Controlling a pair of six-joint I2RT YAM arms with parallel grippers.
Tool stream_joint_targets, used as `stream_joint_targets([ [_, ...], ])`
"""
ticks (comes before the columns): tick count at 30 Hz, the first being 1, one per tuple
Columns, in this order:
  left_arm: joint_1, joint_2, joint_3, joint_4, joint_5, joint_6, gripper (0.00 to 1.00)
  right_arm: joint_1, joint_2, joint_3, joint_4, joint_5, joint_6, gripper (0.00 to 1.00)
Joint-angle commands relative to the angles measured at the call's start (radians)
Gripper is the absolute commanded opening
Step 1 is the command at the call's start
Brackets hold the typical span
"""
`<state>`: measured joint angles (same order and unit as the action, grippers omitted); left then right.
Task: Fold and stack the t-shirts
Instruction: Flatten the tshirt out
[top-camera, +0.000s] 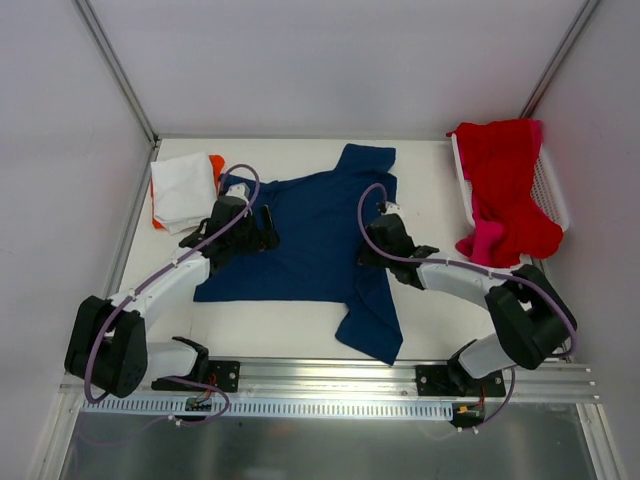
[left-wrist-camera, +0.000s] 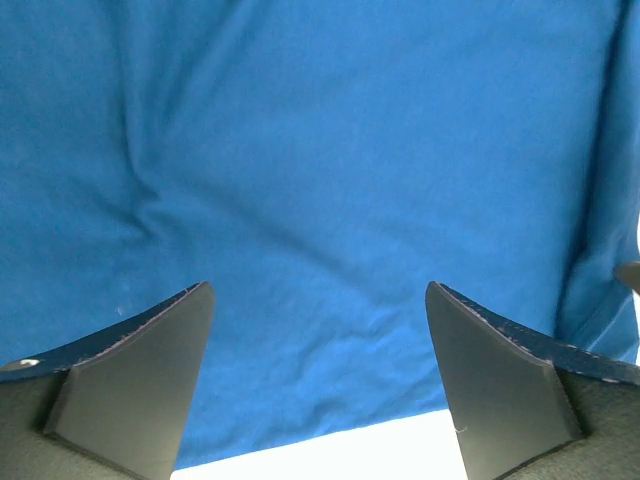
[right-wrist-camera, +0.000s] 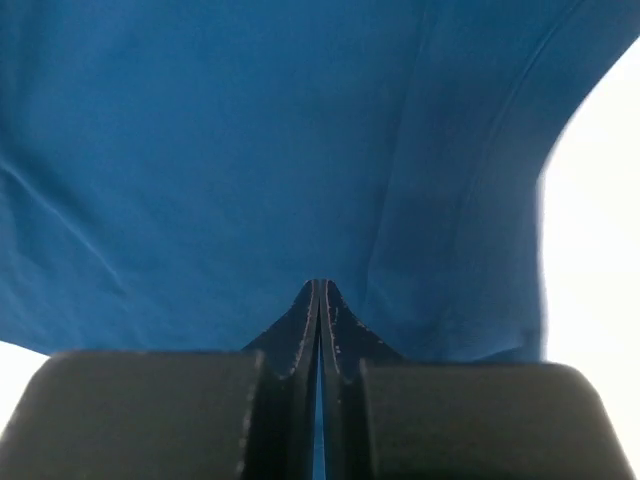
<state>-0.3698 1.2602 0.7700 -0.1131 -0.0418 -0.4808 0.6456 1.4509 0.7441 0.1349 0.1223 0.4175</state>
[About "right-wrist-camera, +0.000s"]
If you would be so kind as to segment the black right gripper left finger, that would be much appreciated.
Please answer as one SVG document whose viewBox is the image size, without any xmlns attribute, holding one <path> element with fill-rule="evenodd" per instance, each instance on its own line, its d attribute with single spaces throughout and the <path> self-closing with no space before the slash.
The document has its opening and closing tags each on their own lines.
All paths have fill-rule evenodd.
<svg viewBox="0 0 640 480">
<path fill-rule="evenodd" d="M 318 281 L 238 352 L 49 358 L 12 416 L 16 479 L 308 479 Z"/>
</svg>

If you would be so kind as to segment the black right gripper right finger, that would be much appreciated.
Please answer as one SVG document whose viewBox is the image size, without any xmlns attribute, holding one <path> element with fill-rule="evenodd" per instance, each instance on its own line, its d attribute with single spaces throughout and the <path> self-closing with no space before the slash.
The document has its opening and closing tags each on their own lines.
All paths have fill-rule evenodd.
<svg viewBox="0 0 640 480">
<path fill-rule="evenodd" d="M 319 287 L 330 479 L 629 479 L 600 396 L 559 364 L 410 361 Z"/>
</svg>

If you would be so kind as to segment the navy blue t-shirt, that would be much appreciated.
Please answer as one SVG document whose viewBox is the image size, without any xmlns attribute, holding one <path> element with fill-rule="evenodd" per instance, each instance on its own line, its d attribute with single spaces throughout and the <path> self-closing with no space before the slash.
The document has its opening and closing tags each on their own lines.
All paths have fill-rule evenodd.
<svg viewBox="0 0 640 480">
<path fill-rule="evenodd" d="M 635 1 L 5 1 L 1 338 L 236 349 L 333 280 L 406 356 L 538 359 L 537 181 Z"/>
</svg>

